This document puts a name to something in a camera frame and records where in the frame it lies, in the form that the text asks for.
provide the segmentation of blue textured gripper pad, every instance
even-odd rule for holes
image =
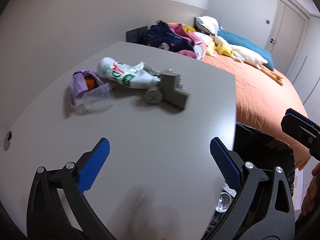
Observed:
[[[211,140],[210,152],[229,188],[234,189],[239,193],[242,187],[241,173],[232,161],[228,152],[216,138]]]
[[[86,190],[91,189],[91,186],[109,156],[109,153],[110,143],[107,139],[104,139],[79,172],[78,189],[81,194]]]

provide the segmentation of orange object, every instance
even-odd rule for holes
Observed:
[[[274,71],[269,71],[267,70],[267,68],[265,66],[263,66],[263,68],[260,69],[263,73],[265,73],[267,76],[269,76],[270,78],[272,78],[274,81],[276,81],[280,86],[283,86],[283,82],[281,81],[281,79],[283,77],[281,77],[279,74],[277,74]]]
[[[85,77],[84,79],[85,79],[85,82],[87,83],[89,91],[98,87],[98,84],[96,80],[93,78],[93,76],[88,76],[88,77]]]
[[[288,108],[308,117],[291,82],[279,71],[274,70],[276,75],[271,74],[283,84],[279,86],[262,71],[247,64],[235,62],[230,57],[204,56],[202,61],[235,75],[236,120],[289,144],[294,150],[296,168],[301,170],[310,159],[309,149],[285,134],[281,128],[282,118]]]

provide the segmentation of checkered pillow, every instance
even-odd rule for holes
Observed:
[[[201,16],[195,18],[196,27],[202,32],[213,36],[218,34],[219,23],[210,16]]]

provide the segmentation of door frame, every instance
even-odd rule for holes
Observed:
[[[301,50],[301,47],[302,47],[302,44],[303,44],[303,41],[304,41],[304,37],[306,36],[306,32],[307,32],[307,26],[308,26],[308,21],[309,21],[309,17],[307,15],[305,15],[296,5],[294,5],[292,2],[290,2],[289,0],[278,0],[278,4],[277,4],[277,10],[276,10],[276,15],[275,15],[275,19],[273,21],[273,24],[272,24],[272,28],[271,28],[271,31],[270,31],[270,34],[269,34],[269,37],[268,37],[268,41],[267,41],[267,44],[265,46],[265,50],[267,49],[268,45],[269,45],[269,42],[271,40],[271,37],[272,37],[272,34],[274,32],[274,29],[275,29],[275,25],[276,25],[276,21],[277,21],[277,17],[278,17],[278,13],[279,13],[279,9],[280,9],[280,3],[283,2],[285,3],[287,6],[289,6],[292,10],[294,10],[302,19],[304,19],[304,25],[303,25],[303,28],[302,28],[302,33],[301,33],[301,36],[300,36],[300,39],[299,39],[299,43],[298,43],[298,47],[295,51],[295,54],[289,64],[289,67],[287,68],[286,72],[283,73],[285,76],[288,76],[290,71],[292,70],[293,68],[293,65],[294,63],[296,62],[297,58],[298,58],[298,54]]]

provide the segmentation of clear plastic cup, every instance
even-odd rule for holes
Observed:
[[[97,87],[82,96],[82,99],[77,102],[84,104],[84,107],[89,110],[93,108],[101,108],[113,104],[112,88],[109,83]]]
[[[232,202],[231,196],[227,192],[221,192],[218,204],[216,205],[216,211],[219,213],[226,212]]]

